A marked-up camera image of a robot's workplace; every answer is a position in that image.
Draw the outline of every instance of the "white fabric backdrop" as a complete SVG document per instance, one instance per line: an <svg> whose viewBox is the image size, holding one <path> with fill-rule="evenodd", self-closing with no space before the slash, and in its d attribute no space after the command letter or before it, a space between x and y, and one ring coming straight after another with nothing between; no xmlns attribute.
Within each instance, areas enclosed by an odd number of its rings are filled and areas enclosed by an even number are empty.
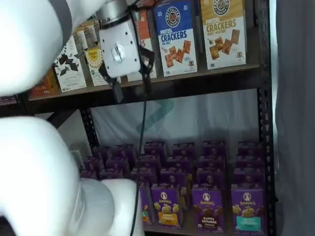
<svg viewBox="0 0 315 236"><path fill-rule="evenodd" d="M94 125L103 145L123 142L138 145L143 103L92 109ZM150 101L144 141L175 142L205 139L228 141L230 155L240 140L258 140L256 90L215 93Z"/></svg>

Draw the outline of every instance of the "teal label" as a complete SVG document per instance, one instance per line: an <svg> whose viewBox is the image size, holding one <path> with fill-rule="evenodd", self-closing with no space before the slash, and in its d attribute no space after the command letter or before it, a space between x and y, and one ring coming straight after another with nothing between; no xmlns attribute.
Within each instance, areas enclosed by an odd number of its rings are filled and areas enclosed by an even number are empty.
<svg viewBox="0 0 315 236"><path fill-rule="evenodd" d="M260 217L236 216L238 230L261 231Z"/></svg>

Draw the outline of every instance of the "box label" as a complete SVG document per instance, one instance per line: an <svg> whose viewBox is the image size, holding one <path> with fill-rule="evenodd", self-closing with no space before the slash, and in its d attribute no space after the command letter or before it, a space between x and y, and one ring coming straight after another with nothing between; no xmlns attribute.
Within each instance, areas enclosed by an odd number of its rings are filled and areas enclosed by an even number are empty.
<svg viewBox="0 0 315 236"><path fill-rule="evenodd" d="M155 16L164 76L196 72L190 1L160 5Z"/></svg>

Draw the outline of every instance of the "shelf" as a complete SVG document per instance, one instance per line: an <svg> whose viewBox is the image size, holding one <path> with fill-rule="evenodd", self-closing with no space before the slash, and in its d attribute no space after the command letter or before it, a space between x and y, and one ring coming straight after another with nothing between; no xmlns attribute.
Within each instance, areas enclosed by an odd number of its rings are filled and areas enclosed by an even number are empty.
<svg viewBox="0 0 315 236"><path fill-rule="evenodd" d="M202 95L214 92L226 92L242 89L254 89L261 86L259 76L258 31L248 31L248 63L245 65L207 70L205 56L201 55L198 72L152 79L152 93L148 100L161 100L175 97ZM141 81L128 82L122 79L124 99L122 103L143 101ZM110 86L93 87L70 92L30 98L31 113L81 109L116 105Z"/></svg>
<svg viewBox="0 0 315 236"><path fill-rule="evenodd" d="M188 236L233 236L232 225L230 221L226 221L227 231L224 234L214 234L209 231L198 230L195 225L195 220L193 218L193 211L184 212L184 223L182 229L171 229L165 228L158 225L157 221L154 225L144 225L144 230L147 236L158 236L158 235L188 235Z"/></svg>

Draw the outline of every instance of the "yellow label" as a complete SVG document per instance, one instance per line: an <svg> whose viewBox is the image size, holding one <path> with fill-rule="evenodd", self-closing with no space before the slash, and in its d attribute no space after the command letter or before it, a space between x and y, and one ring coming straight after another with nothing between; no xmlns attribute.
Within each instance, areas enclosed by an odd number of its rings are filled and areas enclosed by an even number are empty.
<svg viewBox="0 0 315 236"><path fill-rule="evenodd" d="M173 225L173 226L178 225L177 214L165 214L165 213L159 212L158 218L159 218L160 224Z"/></svg>

